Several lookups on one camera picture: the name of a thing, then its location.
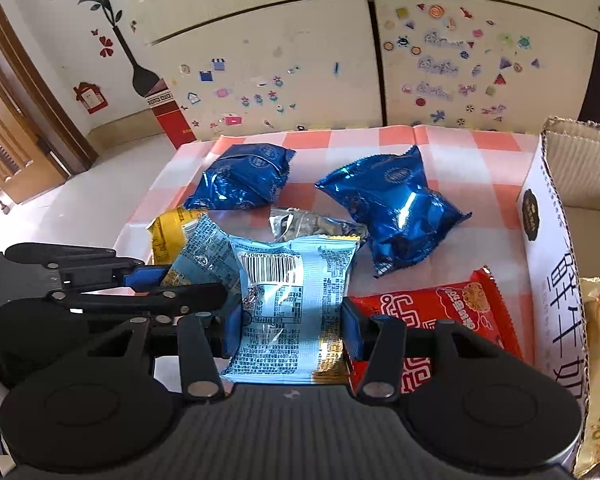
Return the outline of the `yellow waffle snack packet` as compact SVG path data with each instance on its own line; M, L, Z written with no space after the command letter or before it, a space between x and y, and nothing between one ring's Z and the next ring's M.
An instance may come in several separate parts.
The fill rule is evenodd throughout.
M152 261L158 266L174 263L185 246L189 233L203 215L203 210L188 210L178 206L152 220L146 226L150 235Z

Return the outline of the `light blue snack packet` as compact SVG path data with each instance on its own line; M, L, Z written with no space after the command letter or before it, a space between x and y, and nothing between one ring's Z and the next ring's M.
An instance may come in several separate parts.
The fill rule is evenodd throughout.
M239 301L239 342L222 378L234 384L343 384L339 335L356 235L314 234L283 242L228 235L206 214L180 226L184 245L168 286L220 283Z

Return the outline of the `blue foil snack bag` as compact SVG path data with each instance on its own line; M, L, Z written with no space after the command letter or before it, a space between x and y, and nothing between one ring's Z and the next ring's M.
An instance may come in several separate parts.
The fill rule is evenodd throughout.
M188 209L251 210L274 203L296 151L271 143L235 144L204 170Z
M403 154L350 162L315 187L366 226L378 278L421 263L452 229L471 218L429 187L416 145Z

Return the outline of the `silver foil snack packet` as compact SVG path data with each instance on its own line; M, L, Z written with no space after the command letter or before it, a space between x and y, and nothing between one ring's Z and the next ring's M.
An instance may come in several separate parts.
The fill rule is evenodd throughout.
M355 236L363 245L368 237L364 224L316 214L298 208L272 208L268 217L276 242L311 235Z

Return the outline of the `red gift box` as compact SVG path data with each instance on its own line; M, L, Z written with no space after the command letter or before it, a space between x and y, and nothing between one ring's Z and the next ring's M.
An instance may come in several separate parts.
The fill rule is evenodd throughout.
M181 107L175 101L163 79L160 79L151 88L148 95L145 96L145 100L174 148L180 148L183 144L196 141L196 136Z

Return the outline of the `pink checkered tablecloth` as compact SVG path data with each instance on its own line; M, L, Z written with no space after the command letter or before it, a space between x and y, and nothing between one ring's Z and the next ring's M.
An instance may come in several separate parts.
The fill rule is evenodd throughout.
M375 278L370 250L363 248L356 256L350 294L362 297L461 282L487 266L504 297L524 360L533 362L533 302L517 198L538 146L536 136L391 126L221 136L185 144L126 222L114 244L118 254L148 260L151 221L181 205L195 191L204 170L230 146L251 143L276 144L296 153L279 195L280 206L338 219L349 217L346 208L315 188L315 182L348 162L375 154L402 154L417 146L430 188L471 217L452 229L424 262L383 278Z

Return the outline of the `cardboard box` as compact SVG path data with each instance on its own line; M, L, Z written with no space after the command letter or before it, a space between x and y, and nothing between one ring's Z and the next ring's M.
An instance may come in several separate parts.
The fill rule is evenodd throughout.
M568 389L583 427L588 350L581 278L600 278L600 125L547 118L518 197L532 290L534 364ZM600 466L585 479L600 479Z

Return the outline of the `beige cabinet with stickers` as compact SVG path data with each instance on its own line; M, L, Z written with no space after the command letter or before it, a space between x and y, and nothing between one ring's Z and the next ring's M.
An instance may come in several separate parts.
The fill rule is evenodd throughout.
M129 0L194 136L579 115L600 0Z

